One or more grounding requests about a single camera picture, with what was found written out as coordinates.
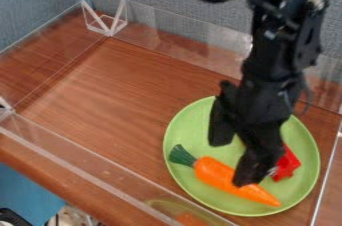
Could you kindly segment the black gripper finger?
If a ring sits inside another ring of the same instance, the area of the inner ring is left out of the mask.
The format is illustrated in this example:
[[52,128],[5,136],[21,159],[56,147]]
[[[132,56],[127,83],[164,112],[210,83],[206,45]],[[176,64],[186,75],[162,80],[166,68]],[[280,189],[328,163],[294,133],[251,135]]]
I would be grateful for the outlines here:
[[216,96],[208,123],[208,144],[212,147],[228,145],[235,135],[234,112],[223,96]]
[[284,154],[280,125],[251,126],[238,131],[246,150],[238,161],[232,183],[236,187],[259,184],[274,171]]

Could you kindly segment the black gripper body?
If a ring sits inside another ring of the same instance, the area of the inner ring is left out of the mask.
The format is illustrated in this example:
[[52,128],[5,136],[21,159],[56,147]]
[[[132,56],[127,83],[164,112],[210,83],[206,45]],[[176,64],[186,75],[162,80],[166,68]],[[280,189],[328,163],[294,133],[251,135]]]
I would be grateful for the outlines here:
[[251,126],[282,124],[292,114],[299,99],[304,80],[302,75],[294,75],[280,81],[263,81],[244,78],[236,86],[230,81],[222,81],[220,94],[234,112],[234,129],[238,131]]

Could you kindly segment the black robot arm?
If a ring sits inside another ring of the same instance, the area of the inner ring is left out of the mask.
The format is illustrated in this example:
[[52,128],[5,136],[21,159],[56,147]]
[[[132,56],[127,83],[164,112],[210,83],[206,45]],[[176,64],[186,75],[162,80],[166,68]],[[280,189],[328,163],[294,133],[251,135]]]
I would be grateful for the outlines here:
[[[202,0],[223,3],[230,0]],[[284,155],[280,127],[300,96],[310,96],[304,69],[322,51],[320,27],[328,0],[247,0],[252,9],[252,47],[242,64],[238,85],[220,83],[208,125],[212,146],[238,136],[246,151],[232,183],[259,183],[275,172]]]

